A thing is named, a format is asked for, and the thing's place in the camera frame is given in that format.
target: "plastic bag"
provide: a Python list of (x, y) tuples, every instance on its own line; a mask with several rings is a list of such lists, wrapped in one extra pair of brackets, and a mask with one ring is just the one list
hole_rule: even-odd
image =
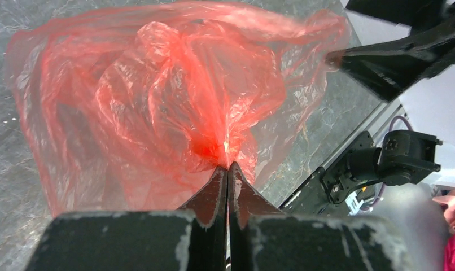
[(105, 8), (17, 32), (7, 83), (53, 215), (174, 209), (216, 165), (237, 161), (253, 182), (258, 153), (269, 177), (322, 99), (325, 54), (348, 37), (326, 10), (296, 21), (216, 2)]

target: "gray marble tabletop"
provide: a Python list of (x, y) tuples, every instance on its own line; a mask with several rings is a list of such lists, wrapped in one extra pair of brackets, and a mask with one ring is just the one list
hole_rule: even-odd
[[(304, 18), (322, 8), (344, 14), (339, 0), (247, 0), (267, 10)], [(22, 270), (50, 221), (33, 156), (18, 123), (3, 78), (3, 55), (10, 37), (52, 18), (107, 6), (143, 5), (137, 0), (0, 0), (0, 270)], [(353, 33), (351, 46), (359, 45)], [(308, 119), (288, 158), (260, 189), (279, 205), (379, 104), (341, 73), (328, 75), (322, 105)]]

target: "purple cable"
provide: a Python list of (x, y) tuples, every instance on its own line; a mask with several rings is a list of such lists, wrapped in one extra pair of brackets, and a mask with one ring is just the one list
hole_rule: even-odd
[[(413, 130), (412, 125), (406, 118), (404, 118), (402, 116), (395, 116), (395, 117), (393, 117), (393, 119), (391, 120), (391, 123), (389, 124), (389, 132), (393, 130), (393, 126), (397, 120), (401, 120), (405, 124), (405, 126), (407, 126), (407, 130), (409, 130), (409, 131)], [(380, 187), (380, 190), (379, 190), (379, 194), (377, 194), (377, 196), (375, 197), (374, 202), (372, 202), (372, 204), (370, 204), (368, 207), (364, 207), (364, 208), (361, 207), (361, 211), (368, 211), (371, 207), (373, 207), (378, 202), (380, 202), (380, 199), (382, 199), (382, 195), (384, 194), (385, 189), (386, 189), (386, 184), (382, 183), (382, 186)]]

